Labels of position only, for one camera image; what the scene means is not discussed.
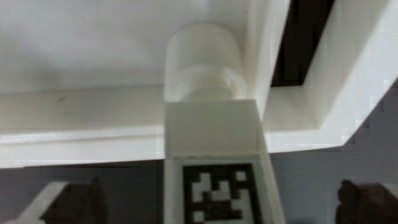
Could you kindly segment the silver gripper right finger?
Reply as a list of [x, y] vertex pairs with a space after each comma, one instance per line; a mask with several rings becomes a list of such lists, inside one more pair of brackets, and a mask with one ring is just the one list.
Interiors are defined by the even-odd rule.
[[342, 181], [336, 224], [398, 224], [398, 184]]

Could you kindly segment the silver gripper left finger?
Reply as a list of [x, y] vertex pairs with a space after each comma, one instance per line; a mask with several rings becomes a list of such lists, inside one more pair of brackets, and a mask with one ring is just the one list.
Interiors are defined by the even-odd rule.
[[39, 192], [15, 224], [109, 224], [100, 179], [52, 182]]

